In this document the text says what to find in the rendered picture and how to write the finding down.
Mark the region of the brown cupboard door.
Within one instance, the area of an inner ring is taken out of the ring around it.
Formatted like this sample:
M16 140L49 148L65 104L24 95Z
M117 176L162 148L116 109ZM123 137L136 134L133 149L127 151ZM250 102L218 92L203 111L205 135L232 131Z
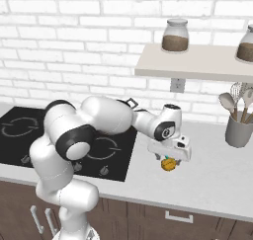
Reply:
M100 194L98 204L87 212L87 219L100 240L128 240L127 202Z
M39 206L34 187L0 181L0 234L4 240L42 240L32 205Z

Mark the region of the metal whisk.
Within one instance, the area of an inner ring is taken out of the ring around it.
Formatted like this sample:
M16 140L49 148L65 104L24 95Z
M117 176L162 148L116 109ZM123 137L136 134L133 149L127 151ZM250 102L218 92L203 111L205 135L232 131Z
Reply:
M231 86L230 94L235 103L237 103L242 98L246 89L247 84L243 82L236 82Z

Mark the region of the glass jar with brown filling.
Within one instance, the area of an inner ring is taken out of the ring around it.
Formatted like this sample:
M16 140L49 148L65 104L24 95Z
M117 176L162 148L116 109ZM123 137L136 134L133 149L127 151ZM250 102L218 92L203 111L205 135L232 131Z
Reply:
M169 52L184 52L189 46L188 21L185 19L168 19L163 34L162 49Z
M236 57L242 61L253 62L253 24L248 26L247 32L237 48Z

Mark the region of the yellow squash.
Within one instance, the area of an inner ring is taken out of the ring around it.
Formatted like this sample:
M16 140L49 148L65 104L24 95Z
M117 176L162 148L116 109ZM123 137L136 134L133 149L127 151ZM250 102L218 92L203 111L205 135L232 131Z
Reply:
M175 169L176 167L176 160L173 159L173 158L165 158L161 161L161 168L164 170L164 171L172 171Z

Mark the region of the grey utensil holder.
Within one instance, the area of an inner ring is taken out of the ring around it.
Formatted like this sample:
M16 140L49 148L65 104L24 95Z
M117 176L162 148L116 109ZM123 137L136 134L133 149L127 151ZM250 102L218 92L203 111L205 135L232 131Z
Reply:
M244 147L253 133L253 122L242 123L242 112L237 113L237 120L229 117L225 131L225 141L233 147Z

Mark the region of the brown drawer front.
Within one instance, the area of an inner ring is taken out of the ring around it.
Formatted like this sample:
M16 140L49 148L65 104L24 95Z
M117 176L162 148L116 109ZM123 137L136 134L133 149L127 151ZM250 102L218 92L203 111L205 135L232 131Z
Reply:
M194 217L194 223L165 219L171 215ZM129 202L127 204L129 240L213 240L218 218L210 215Z

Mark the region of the black hob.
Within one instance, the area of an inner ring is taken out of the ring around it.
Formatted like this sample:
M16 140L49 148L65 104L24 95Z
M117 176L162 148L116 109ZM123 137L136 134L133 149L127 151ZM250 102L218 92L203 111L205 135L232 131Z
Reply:
M0 163L32 168L30 161L23 164L21 159L29 155L32 143L43 135L43 109L13 107L0 118ZM106 135L98 132L89 154L79 161L80 176L124 182L134 148L137 131L132 126L124 133ZM100 175L100 170L108 166L109 174Z

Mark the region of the grey wall socket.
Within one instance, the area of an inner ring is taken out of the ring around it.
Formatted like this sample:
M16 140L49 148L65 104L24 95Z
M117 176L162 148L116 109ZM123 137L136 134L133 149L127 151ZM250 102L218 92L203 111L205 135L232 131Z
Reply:
M185 91L185 79L172 78L170 91L173 93L183 93Z

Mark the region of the beige wall shelf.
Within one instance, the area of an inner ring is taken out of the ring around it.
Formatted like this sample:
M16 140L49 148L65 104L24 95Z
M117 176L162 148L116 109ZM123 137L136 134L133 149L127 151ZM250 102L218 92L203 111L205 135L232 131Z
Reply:
M138 76L253 83L253 63L235 58L234 46L191 45L184 53L149 43L134 68Z

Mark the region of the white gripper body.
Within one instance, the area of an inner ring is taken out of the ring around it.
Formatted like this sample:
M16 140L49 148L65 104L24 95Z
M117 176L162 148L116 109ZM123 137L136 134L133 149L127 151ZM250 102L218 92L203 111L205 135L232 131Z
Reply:
M168 157L176 160L189 162L192 157L192 149L190 146L187 146L185 148L177 147L174 145L165 146L161 142L150 141L147 146L147 149L154 155L155 153L159 154L161 156L161 159L164 157Z

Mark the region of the black pot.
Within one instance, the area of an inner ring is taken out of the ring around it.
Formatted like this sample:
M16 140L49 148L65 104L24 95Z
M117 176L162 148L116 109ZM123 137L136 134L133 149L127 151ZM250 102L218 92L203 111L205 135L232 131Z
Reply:
M138 106L138 102L136 102L133 98L129 98L126 101L122 101L122 103L129 106L131 109L135 109Z

